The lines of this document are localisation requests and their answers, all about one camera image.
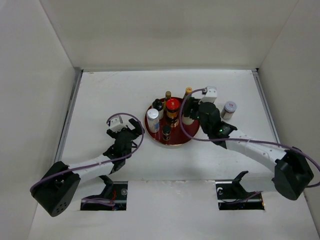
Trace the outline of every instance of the white floor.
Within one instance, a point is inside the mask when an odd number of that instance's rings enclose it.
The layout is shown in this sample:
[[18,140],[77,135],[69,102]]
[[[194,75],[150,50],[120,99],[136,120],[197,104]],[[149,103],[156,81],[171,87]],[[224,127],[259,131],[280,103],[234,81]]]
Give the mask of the white floor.
[[[228,100],[237,103],[230,124],[256,139],[275,140],[249,70],[86,72],[61,160],[82,162],[107,150],[113,144],[106,135],[110,115],[126,112],[142,121],[151,102],[166,91],[182,97],[186,87],[206,86],[217,87],[218,108]],[[196,136],[206,138],[201,130]],[[74,202],[52,218],[38,206],[29,240],[319,239],[303,196],[290,201],[265,191],[265,211],[219,211],[212,179],[234,178],[245,170],[249,180],[272,177],[259,163],[213,143],[171,148],[146,134],[141,149],[110,175],[129,181],[127,211],[83,212]],[[265,189],[258,184],[254,190]]]

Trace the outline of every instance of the gray lid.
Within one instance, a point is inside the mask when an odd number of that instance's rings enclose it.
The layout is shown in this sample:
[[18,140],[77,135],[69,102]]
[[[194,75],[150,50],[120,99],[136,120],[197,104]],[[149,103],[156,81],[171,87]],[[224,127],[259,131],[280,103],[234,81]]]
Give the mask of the gray lid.
[[228,113],[234,113],[237,109],[237,104],[233,101],[227,101],[224,105],[224,109],[228,112]]
[[157,109],[151,108],[146,112],[146,116],[149,119],[156,119],[157,117],[159,117],[159,112]]

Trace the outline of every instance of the container lid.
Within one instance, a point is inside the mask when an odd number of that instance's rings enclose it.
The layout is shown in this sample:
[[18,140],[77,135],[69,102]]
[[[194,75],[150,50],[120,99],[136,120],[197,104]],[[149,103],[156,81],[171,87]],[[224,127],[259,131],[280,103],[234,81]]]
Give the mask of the container lid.
[[174,111],[177,110],[180,106],[180,102],[175,98],[170,98],[168,101],[166,101],[166,108]]
[[169,134],[171,132],[171,127],[169,125],[164,125],[162,128],[164,134]]
[[146,112],[146,116],[149,119],[156,119],[157,117],[159,117],[159,112],[157,109],[151,108]]
[[158,111],[161,111],[164,108],[164,104],[160,99],[156,99],[154,100],[154,102],[152,103],[152,107],[154,109],[157,109]]
[[165,97],[166,98],[171,98],[171,92],[170,91],[166,91],[165,92]]
[[186,94],[190,94],[192,92],[192,87],[187,87],[186,89],[185,89],[185,93]]
[[224,105],[224,109],[229,113],[234,113],[237,109],[237,104],[233,101],[227,101]]

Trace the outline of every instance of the white wall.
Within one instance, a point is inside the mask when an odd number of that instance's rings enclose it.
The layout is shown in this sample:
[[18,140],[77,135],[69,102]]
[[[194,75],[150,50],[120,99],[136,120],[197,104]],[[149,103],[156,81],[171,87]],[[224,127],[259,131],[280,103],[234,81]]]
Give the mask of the white wall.
[[75,72],[38,0],[0,0],[0,239],[28,237]]
[[[299,0],[259,75],[280,140],[320,163],[319,0]],[[315,183],[320,174],[314,173]],[[319,232],[320,187],[306,190],[306,195]]]
[[257,68],[298,0],[41,0],[85,69]]

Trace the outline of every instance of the red tray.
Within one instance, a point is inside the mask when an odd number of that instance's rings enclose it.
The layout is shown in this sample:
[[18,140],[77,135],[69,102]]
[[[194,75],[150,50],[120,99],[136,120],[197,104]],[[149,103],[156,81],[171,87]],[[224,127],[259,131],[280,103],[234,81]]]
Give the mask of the red tray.
[[[183,99],[182,98],[179,98],[179,97],[174,97],[175,99],[177,99],[180,104],[182,103]],[[145,117],[144,117],[144,125],[145,125],[145,129],[146,131],[149,133],[149,135],[154,139],[156,140],[157,142],[161,143],[161,144],[164,144],[164,145],[169,145],[169,146],[177,146],[177,145],[181,145],[181,144],[185,144],[187,142],[190,141],[190,138],[188,138],[184,132],[182,131],[181,129],[181,126],[180,126],[180,123],[176,126],[176,127],[172,127],[171,128],[171,134],[170,134],[170,140],[168,141],[165,141],[163,139],[163,134],[162,134],[162,128],[165,126],[165,125],[169,125],[166,121],[167,119],[167,115],[166,115],[166,112],[163,113],[163,118],[160,120],[159,122],[159,125],[160,125],[160,129],[158,132],[156,133],[152,133],[150,132],[149,130],[149,127],[148,127],[148,121],[147,121],[147,112],[145,114]],[[184,129],[186,130],[186,132],[191,135],[192,137],[194,137],[196,135],[196,133],[198,132],[199,130],[199,127],[200,127],[200,123],[198,120],[195,120],[191,125],[185,125],[183,124],[184,126]]]

